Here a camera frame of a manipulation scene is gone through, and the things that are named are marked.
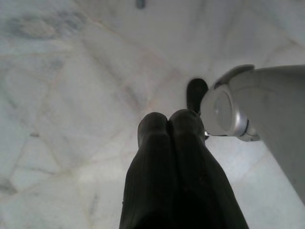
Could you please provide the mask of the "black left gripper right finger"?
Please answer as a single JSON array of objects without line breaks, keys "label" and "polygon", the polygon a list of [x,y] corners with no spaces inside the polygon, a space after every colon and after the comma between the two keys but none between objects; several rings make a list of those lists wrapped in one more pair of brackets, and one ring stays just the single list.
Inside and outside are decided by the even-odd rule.
[{"label": "black left gripper right finger", "polygon": [[228,178],[205,146],[200,117],[179,110],[169,119],[182,199],[182,229],[241,229],[243,214]]}]

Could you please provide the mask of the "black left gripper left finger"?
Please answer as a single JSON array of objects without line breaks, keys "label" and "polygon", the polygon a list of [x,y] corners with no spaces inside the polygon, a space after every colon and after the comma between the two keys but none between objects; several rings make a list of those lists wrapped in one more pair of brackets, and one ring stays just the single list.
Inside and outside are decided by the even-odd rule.
[{"label": "black left gripper left finger", "polygon": [[138,151],[126,174],[121,229],[173,229],[177,190],[168,120],[146,115],[138,126]]}]

